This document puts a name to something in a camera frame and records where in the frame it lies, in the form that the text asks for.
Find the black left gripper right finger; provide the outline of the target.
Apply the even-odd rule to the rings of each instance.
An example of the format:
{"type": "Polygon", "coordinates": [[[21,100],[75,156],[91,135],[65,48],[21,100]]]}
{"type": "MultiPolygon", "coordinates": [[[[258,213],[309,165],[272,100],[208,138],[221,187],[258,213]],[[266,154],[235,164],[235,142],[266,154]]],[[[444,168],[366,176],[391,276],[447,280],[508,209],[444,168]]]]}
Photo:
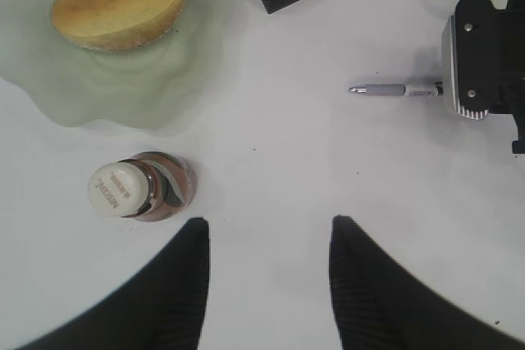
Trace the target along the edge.
{"type": "Polygon", "coordinates": [[[332,221],[329,281],[344,349],[524,347],[429,289],[348,216],[332,221]]]}

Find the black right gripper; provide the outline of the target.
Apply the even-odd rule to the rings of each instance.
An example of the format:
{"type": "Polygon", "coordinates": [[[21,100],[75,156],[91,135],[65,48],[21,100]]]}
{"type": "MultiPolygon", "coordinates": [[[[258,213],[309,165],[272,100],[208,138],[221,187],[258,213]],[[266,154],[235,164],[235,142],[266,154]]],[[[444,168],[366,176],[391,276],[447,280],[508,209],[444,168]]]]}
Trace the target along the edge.
{"type": "Polygon", "coordinates": [[[524,0],[492,8],[489,29],[494,47],[490,114],[511,115],[517,128],[512,153],[524,154],[524,0]]]}

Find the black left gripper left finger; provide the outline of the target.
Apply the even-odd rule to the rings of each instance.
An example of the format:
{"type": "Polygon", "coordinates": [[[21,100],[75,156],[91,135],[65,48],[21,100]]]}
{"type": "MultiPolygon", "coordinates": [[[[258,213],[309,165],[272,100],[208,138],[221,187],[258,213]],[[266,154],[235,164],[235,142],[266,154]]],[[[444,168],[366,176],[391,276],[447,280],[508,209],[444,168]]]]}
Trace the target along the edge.
{"type": "Polygon", "coordinates": [[[192,218],[119,289],[26,348],[196,349],[209,278],[209,225],[192,218]]]}

